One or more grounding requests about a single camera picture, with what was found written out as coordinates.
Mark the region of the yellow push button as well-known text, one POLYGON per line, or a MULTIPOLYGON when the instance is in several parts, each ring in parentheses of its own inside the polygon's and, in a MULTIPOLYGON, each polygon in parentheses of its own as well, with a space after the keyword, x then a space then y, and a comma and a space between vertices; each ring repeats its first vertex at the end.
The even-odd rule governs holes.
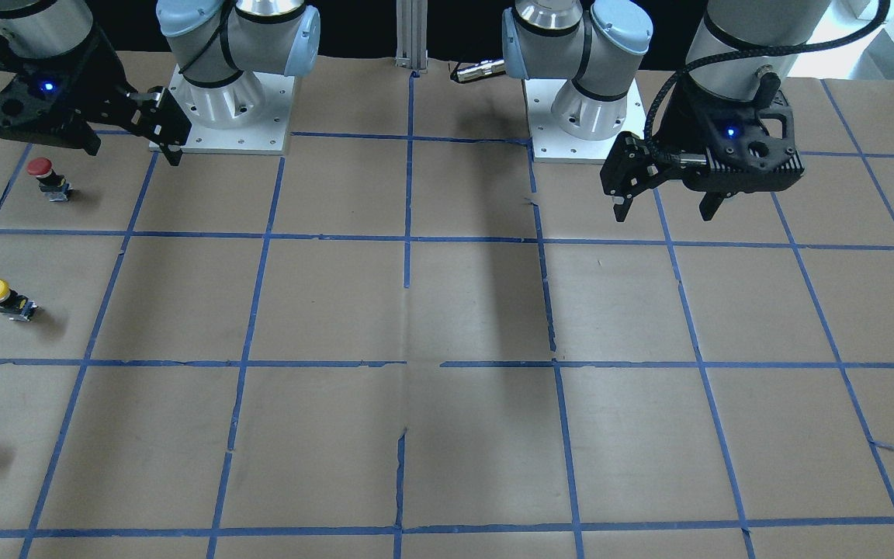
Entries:
POLYGON ((32 321, 36 309, 38 305, 34 300, 21 296, 11 289, 6 280, 0 279, 0 314, 10 321, 32 321))

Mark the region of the red push button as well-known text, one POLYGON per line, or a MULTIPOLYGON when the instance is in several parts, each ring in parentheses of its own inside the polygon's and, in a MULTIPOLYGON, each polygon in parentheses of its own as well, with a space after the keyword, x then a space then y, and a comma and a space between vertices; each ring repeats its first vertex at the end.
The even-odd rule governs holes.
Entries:
POLYGON ((35 178, 42 194, 50 202, 70 200, 71 184, 67 177, 54 170, 54 164, 47 157, 36 157, 27 162, 26 171, 35 178))

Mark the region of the aluminium frame post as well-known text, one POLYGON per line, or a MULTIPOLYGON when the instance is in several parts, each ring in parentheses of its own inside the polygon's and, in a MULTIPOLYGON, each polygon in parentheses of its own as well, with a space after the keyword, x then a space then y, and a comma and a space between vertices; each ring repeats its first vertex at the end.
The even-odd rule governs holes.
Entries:
POLYGON ((427 71, 427 11, 428 1, 425 0, 395 2, 395 18, 397 18, 395 64, 415 73, 427 71))

